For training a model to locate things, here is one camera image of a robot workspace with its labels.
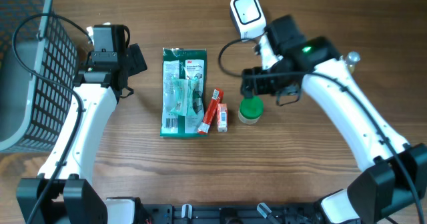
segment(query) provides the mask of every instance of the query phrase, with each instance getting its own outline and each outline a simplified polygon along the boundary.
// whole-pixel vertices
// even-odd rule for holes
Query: small white box
[[[230,17],[242,39],[259,37],[267,25],[258,0],[230,1]]]

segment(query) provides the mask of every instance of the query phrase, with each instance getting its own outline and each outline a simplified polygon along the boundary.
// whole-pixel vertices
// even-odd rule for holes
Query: jar with green lid
[[[260,119],[263,111],[264,104],[259,97],[245,98],[240,103],[239,119],[242,123],[248,125],[255,124]]]

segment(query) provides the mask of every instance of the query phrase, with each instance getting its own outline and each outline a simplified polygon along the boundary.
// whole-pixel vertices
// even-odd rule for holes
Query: orange and white box
[[[218,132],[227,132],[228,130],[228,110],[226,103],[219,103],[216,115],[218,118]]]

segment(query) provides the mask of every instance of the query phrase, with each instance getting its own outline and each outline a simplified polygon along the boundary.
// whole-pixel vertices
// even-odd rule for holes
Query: wooden table
[[[144,203],[224,204],[315,201],[346,188],[360,171],[345,141],[307,95],[277,107],[263,96],[259,123],[243,125],[239,79],[217,64],[220,49],[238,38],[230,0],[54,0],[54,8],[82,27],[126,24],[148,71],[129,79],[135,95],[121,100],[105,128],[94,169],[104,199],[141,197]],[[291,13],[307,38],[327,36],[342,52],[358,51],[354,79],[383,117],[412,144],[427,141],[427,0],[260,0],[268,21]],[[83,39],[68,27],[77,42]],[[207,49],[207,96],[225,91],[228,133],[162,139],[162,47]],[[230,48],[234,71],[260,65],[250,44]],[[0,155],[0,223],[22,223],[15,189],[34,177],[44,154]],[[423,200],[424,212],[427,202]],[[414,206],[393,215],[417,222]]]

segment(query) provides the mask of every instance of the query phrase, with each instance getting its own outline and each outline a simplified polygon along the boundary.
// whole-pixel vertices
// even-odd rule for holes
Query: red and white box
[[[207,108],[200,127],[197,129],[197,133],[206,135],[207,132],[209,132],[212,119],[214,119],[215,116],[216,107],[218,106],[218,103],[221,102],[223,96],[224,92],[221,89],[215,88],[215,90],[213,90],[211,102],[209,103],[209,107]]]
[[[227,132],[228,130],[228,110],[226,103],[219,103],[216,109],[218,118],[218,132]]]

